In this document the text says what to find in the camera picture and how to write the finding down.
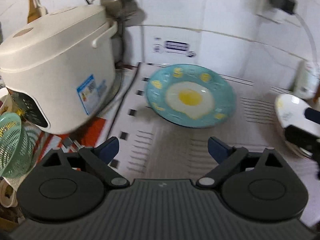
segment white bottle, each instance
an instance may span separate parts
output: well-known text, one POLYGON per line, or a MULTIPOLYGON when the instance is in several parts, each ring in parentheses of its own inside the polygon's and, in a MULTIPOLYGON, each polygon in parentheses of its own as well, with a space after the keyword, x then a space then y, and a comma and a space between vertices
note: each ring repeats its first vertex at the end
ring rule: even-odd
POLYGON ((313 62, 304 61, 299 69, 293 93, 301 99, 311 99, 319 84, 318 66, 313 62))

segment white rice cooker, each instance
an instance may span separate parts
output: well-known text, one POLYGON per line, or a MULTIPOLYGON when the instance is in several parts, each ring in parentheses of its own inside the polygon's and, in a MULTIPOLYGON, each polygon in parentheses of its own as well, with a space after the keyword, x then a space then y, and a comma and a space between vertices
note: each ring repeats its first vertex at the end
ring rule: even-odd
POLYGON ((105 8, 45 15, 0 45, 0 75, 24 117, 43 131, 69 133, 97 112, 115 79, 105 8))

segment qr code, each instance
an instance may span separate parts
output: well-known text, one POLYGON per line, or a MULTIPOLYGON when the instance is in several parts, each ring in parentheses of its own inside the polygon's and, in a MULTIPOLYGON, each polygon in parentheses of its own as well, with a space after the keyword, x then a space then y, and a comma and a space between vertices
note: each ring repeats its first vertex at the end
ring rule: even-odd
POLYGON ((91 93, 92 90, 94 90, 94 89, 96 88, 96 83, 95 83, 95 81, 92 81, 92 82, 89 84, 88 88, 89 88, 89 91, 90 91, 90 93, 91 93))

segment black plug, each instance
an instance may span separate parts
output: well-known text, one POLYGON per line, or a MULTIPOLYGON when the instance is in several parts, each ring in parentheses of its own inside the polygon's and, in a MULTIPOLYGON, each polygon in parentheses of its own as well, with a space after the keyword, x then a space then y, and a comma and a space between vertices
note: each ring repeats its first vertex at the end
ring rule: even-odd
POLYGON ((290 15, 295 14, 296 0, 269 0, 273 8, 280 9, 290 15))

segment green colander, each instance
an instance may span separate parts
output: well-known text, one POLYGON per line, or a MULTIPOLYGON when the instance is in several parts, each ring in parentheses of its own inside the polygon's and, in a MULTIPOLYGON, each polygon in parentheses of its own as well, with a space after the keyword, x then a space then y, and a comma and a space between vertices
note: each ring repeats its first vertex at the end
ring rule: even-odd
POLYGON ((32 143, 15 113, 0 116, 0 176, 17 178, 27 173, 32 160, 32 143))

